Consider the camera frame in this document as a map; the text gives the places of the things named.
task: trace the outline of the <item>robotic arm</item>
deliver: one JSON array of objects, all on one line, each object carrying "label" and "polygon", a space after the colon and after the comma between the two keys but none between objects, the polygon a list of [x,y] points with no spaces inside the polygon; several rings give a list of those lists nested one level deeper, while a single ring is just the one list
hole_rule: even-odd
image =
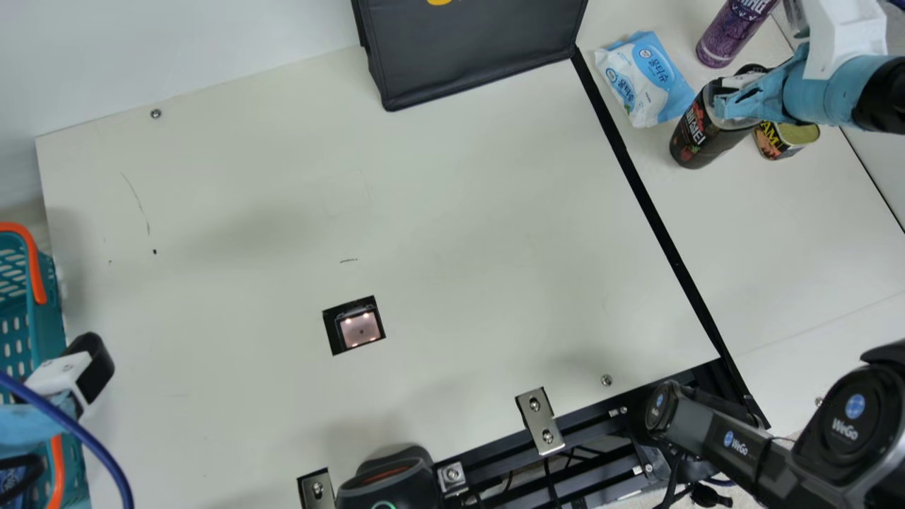
[{"label": "robotic arm", "polygon": [[810,41],[755,82],[718,96],[716,115],[905,134],[905,57],[886,54],[876,0],[786,0],[786,11]]},{"label": "robotic arm", "polygon": [[862,360],[868,365],[836,382],[791,451],[674,381],[651,395],[644,424],[662,448],[711,462],[767,507],[902,507],[905,340]]}]

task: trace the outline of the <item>purple bottle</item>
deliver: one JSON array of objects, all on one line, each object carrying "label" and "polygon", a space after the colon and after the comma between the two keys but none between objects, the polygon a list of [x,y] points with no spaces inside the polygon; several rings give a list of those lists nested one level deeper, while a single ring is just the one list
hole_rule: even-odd
[{"label": "purple bottle", "polygon": [[698,42],[698,60],[726,67],[764,23],[779,0],[728,0]]}]

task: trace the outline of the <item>black storage bin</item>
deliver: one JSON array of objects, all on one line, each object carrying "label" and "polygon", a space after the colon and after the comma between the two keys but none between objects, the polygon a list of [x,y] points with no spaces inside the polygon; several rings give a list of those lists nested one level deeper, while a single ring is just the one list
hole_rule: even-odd
[{"label": "black storage bin", "polygon": [[368,67],[400,110],[572,56],[587,0],[352,0]]}]

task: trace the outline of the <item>gold can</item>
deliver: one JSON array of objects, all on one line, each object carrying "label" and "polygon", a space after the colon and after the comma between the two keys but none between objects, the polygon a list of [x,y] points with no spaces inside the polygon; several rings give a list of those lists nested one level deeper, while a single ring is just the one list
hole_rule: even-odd
[{"label": "gold can", "polygon": [[764,120],[754,129],[754,141],[761,155],[771,161],[790,158],[820,138],[814,124],[796,126]]}]

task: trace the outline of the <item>blue and white package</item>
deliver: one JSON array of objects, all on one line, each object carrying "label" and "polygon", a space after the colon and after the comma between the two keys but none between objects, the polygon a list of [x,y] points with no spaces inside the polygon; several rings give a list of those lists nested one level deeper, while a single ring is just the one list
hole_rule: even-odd
[{"label": "blue and white package", "polygon": [[691,89],[654,32],[637,32],[594,52],[632,125],[647,128],[682,115],[694,101]]}]

